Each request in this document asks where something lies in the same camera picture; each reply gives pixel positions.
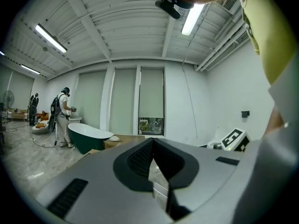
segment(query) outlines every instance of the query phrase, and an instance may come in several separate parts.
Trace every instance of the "person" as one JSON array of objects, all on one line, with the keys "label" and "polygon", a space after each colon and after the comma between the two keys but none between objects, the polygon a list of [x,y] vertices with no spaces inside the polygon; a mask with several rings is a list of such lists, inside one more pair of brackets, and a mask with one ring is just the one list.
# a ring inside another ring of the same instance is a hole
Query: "person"
[{"label": "person", "polygon": [[32,113],[36,113],[36,108],[38,105],[38,93],[35,94],[35,96],[31,96],[30,100],[29,100],[29,105],[28,105],[28,110],[29,110],[29,125],[30,126],[34,126],[35,124],[35,120],[36,120],[36,116],[31,115]]},{"label": "person", "polygon": [[[179,0],[205,4],[216,0]],[[240,0],[243,20],[255,52],[260,55],[270,85],[295,56],[296,36],[284,14],[273,0]],[[280,128],[284,121],[274,106],[264,135]]]},{"label": "person", "polygon": [[60,147],[68,145],[69,148],[75,147],[71,144],[71,138],[69,136],[69,128],[68,128],[68,114],[67,111],[74,112],[74,109],[71,109],[67,106],[67,97],[69,97],[70,89],[65,87],[62,89],[60,94],[57,96],[59,99],[59,107],[60,114],[56,116],[56,126],[57,126],[57,134],[58,139],[60,141]]}]

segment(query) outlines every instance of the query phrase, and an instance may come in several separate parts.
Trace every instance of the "cardboard box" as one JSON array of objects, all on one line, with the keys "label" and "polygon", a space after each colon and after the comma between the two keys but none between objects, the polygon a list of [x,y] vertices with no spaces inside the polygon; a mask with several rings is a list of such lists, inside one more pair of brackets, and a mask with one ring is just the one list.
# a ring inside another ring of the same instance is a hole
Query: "cardboard box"
[{"label": "cardboard box", "polygon": [[85,158],[86,156],[94,154],[94,153],[97,153],[97,152],[99,152],[99,150],[91,149],[89,152],[87,152],[86,154],[84,154],[84,156],[82,158],[80,158],[79,160],[77,160],[77,162],[79,162],[81,159]]},{"label": "cardboard box", "polygon": [[109,139],[104,141],[105,149],[115,147],[117,145],[128,144],[134,140],[143,140],[145,139],[144,136],[141,135],[123,135],[123,134],[115,134],[114,136],[119,137],[120,140],[118,142],[112,142]]}]

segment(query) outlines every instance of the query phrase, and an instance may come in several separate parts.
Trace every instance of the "bathtub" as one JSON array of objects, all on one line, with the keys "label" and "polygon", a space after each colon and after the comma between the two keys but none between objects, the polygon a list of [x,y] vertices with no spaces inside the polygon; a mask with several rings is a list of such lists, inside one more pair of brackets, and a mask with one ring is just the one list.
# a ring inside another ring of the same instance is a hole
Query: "bathtub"
[{"label": "bathtub", "polygon": [[105,149],[104,141],[113,136],[111,132],[80,123],[69,124],[69,132],[74,145],[82,154],[86,154],[91,149]]}]

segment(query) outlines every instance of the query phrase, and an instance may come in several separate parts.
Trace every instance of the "ceiling light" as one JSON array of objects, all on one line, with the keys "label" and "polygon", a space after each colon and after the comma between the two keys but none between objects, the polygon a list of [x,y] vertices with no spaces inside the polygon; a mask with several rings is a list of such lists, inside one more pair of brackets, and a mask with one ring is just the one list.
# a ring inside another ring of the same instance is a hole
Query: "ceiling light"
[{"label": "ceiling light", "polygon": [[27,67],[27,66],[25,66],[25,65],[21,65],[21,67],[23,67],[23,68],[25,68],[25,69],[28,69],[29,71],[32,71],[32,72],[34,72],[34,73],[36,73],[36,74],[39,74],[39,75],[40,75],[40,73],[39,73],[38,71],[36,71],[36,70],[33,70],[33,69],[31,69],[31,68],[29,68],[29,67]]},{"label": "ceiling light", "polygon": [[202,11],[202,9],[204,8],[204,4],[195,4],[194,8],[192,8],[189,11],[189,14],[187,16],[186,22],[184,24],[184,27],[182,29],[182,34],[183,35],[190,35],[193,27],[195,26],[195,23],[197,21],[197,19],[199,18],[199,15]]},{"label": "ceiling light", "polygon": [[45,29],[41,24],[37,24],[36,31],[38,31],[44,38],[46,38],[53,46],[58,48],[61,52],[65,53],[67,49]]}]

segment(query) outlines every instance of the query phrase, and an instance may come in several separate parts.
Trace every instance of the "marble floor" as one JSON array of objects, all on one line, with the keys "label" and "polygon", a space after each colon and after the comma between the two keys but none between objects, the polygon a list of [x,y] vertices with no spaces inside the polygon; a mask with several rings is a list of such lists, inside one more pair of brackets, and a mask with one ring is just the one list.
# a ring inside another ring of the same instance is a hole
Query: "marble floor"
[{"label": "marble floor", "polygon": [[[3,126],[7,128],[4,133],[5,144],[2,156],[4,167],[14,184],[34,197],[53,177],[83,156],[76,148],[60,147],[59,144],[53,147],[54,133],[33,134],[26,121],[8,122]],[[34,144],[33,139],[40,146],[53,148],[39,147]],[[152,162],[149,169],[149,180],[158,183],[167,191],[168,182],[155,161]],[[154,191],[154,197],[158,204],[165,209],[167,198],[158,191]]]}]

